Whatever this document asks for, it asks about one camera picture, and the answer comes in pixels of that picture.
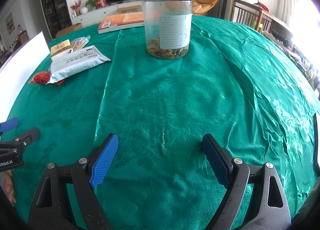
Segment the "person's left hand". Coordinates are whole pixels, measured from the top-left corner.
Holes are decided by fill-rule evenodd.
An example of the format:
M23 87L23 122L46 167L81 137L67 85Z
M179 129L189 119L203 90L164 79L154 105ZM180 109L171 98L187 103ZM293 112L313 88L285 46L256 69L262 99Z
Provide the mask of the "person's left hand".
M7 199L10 201L12 205L16 204L16 199L15 199L15 191L14 191L14 186L12 182L12 171L7 170L5 172L5 179L4 179L4 192L7 197Z

